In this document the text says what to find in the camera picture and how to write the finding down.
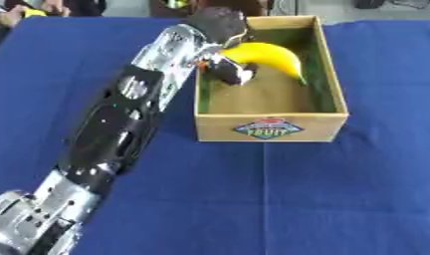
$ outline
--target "wooden crate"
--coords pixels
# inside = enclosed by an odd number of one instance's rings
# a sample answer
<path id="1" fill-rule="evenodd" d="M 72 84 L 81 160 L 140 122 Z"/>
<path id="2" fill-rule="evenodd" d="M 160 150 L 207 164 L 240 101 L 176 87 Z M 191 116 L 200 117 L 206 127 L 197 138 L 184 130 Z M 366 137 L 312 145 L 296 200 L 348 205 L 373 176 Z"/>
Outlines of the wooden crate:
<path id="1" fill-rule="evenodd" d="M 306 87 L 275 69 L 229 87 L 197 74 L 195 119 L 202 141 L 332 141 L 348 117 L 345 100 L 315 16 L 254 17 L 257 41 L 301 57 Z"/>

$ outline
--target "blue tablecloth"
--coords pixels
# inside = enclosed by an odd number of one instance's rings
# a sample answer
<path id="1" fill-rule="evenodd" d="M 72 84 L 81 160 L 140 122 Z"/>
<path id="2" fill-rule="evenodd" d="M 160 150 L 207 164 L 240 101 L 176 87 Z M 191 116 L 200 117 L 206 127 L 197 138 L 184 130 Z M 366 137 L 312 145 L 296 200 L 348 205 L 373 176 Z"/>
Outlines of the blue tablecloth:
<path id="1" fill-rule="evenodd" d="M 173 20 L 24 21 L 0 49 L 0 193 L 33 190 L 90 98 Z M 325 27 L 334 143 L 200 143 L 192 82 L 74 254 L 430 254 L 430 22 Z"/>

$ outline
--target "person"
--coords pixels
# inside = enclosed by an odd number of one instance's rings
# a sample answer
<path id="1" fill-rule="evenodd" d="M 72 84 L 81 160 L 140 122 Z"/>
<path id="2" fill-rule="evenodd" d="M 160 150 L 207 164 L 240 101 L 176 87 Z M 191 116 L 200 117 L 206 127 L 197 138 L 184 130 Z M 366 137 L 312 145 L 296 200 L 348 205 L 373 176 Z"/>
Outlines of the person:
<path id="1" fill-rule="evenodd" d="M 15 0 L 0 1 L 0 44 L 6 38 L 9 30 L 15 27 L 29 8 L 24 3 Z M 62 16 L 70 16 L 71 11 L 64 6 L 63 0 L 45 0 L 41 9 L 47 12 L 59 13 Z"/>

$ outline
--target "robotic arm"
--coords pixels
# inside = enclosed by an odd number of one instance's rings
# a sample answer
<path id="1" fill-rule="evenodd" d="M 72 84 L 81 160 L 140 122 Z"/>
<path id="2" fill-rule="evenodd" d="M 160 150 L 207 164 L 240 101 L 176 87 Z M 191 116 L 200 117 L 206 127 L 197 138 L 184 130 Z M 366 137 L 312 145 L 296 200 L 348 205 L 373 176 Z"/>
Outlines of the robotic arm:
<path id="1" fill-rule="evenodd" d="M 83 225 L 148 145 L 190 73 L 201 61 L 220 63 L 222 49 L 247 37 L 242 13 L 208 8 L 144 47 L 86 113 L 39 188 L 0 195 L 0 255 L 70 254 Z"/>

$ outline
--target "banana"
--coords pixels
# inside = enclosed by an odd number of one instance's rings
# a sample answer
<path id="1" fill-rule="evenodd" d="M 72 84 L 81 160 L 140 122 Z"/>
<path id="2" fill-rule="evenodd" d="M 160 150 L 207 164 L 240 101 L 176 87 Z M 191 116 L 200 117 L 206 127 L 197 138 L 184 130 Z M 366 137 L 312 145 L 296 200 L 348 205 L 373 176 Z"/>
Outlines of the banana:
<path id="1" fill-rule="evenodd" d="M 268 43 L 242 43 L 221 51 L 221 55 L 239 64 L 257 63 L 271 66 L 298 79 L 302 85 L 306 84 L 301 60 L 287 48 Z"/>

